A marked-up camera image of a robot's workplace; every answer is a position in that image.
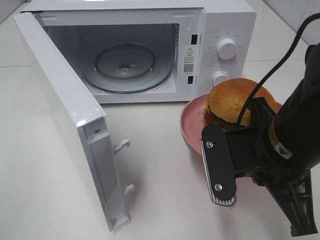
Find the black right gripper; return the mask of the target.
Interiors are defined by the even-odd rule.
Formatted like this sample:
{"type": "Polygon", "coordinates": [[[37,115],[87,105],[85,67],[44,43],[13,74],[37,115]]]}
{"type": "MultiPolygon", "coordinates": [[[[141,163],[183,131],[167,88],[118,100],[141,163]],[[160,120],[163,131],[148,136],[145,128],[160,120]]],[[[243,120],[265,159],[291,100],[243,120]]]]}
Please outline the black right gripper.
{"type": "Polygon", "coordinates": [[[250,103],[249,127],[226,133],[234,177],[258,173],[291,223],[293,237],[318,233],[314,212],[313,101],[290,98],[275,113],[263,97],[250,103]]]}

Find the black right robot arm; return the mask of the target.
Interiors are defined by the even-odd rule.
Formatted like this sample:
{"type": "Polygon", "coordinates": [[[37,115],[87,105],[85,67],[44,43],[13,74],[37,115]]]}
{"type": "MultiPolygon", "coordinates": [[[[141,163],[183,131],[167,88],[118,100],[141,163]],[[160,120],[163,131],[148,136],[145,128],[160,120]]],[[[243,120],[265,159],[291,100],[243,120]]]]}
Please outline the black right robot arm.
{"type": "Polygon", "coordinates": [[[236,174],[251,173],[291,223],[294,237],[317,233],[311,169],[320,162],[320,47],[305,56],[303,80],[276,114],[263,98],[250,104],[254,125],[227,134],[236,174]]]}

